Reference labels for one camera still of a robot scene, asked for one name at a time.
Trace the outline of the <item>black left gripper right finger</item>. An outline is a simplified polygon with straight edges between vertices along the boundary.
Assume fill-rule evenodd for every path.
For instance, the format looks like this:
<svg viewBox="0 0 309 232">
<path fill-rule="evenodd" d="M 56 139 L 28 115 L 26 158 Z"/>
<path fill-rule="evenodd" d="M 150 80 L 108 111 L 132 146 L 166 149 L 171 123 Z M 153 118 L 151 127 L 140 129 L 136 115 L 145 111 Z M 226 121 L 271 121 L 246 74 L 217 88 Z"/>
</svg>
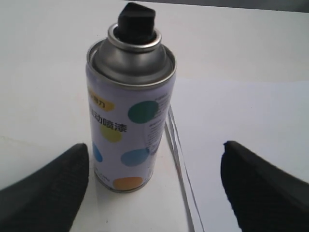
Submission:
<svg viewBox="0 0 309 232">
<path fill-rule="evenodd" d="M 221 180 L 243 232 L 307 232 L 309 185 L 236 141 L 227 141 Z"/>
</svg>

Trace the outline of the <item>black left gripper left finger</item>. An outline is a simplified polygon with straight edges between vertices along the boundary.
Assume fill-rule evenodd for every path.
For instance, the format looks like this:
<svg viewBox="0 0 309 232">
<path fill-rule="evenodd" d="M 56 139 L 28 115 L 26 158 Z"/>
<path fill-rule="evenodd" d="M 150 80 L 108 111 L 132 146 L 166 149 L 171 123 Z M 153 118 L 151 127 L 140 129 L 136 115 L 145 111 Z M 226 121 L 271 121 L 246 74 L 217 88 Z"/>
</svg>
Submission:
<svg viewBox="0 0 309 232">
<path fill-rule="evenodd" d="M 0 230 L 70 231 L 88 180 L 87 145 L 75 144 L 35 173 L 0 191 Z"/>
</svg>

